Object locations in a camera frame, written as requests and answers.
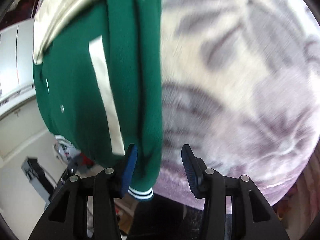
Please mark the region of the green and cream varsity jacket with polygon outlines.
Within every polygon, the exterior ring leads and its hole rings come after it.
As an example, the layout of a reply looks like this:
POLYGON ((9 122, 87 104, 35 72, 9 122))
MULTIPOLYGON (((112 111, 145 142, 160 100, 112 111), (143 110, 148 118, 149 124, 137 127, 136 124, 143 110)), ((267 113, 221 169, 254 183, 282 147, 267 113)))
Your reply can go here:
POLYGON ((161 0, 43 0, 33 75, 48 130, 108 168, 137 162, 127 193, 153 196, 162 151, 161 0))

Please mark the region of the white sliding wardrobe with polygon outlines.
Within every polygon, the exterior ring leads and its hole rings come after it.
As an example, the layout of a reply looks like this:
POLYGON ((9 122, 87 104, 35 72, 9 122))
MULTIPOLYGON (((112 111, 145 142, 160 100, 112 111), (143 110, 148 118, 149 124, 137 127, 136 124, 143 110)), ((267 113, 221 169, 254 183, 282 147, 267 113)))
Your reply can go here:
POLYGON ((33 35, 32 19, 1 30, 1 215, 18 239, 29 238, 45 207, 21 169, 25 159, 37 158, 51 183, 66 168, 37 106, 33 35))

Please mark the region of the floral purple bed blanket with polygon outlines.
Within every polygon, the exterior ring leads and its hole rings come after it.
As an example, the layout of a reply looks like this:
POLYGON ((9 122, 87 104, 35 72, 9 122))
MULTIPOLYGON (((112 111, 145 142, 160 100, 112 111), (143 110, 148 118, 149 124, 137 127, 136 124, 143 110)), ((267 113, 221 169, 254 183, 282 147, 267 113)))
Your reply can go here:
POLYGON ((197 209, 181 148, 270 204, 319 138, 319 26, 303 0, 163 0, 163 150, 154 192, 197 209))

